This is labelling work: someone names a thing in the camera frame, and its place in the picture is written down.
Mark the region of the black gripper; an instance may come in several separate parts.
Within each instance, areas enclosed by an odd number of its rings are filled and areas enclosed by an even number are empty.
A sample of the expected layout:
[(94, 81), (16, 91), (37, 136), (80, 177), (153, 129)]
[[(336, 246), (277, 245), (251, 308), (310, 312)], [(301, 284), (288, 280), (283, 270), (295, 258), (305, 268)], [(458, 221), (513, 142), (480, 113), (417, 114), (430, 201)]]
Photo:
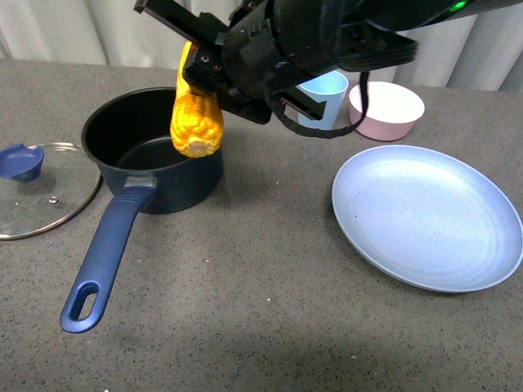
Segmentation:
[(296, 89), (336, 66), (337, 2), (244, 1), (229, 24), (171, 0), (138, 0), (134, 11), (193, 43), (183, 76), (225, 111), (266, 124), (283, 101), (310, 120), (323, 118), (326, 102)]

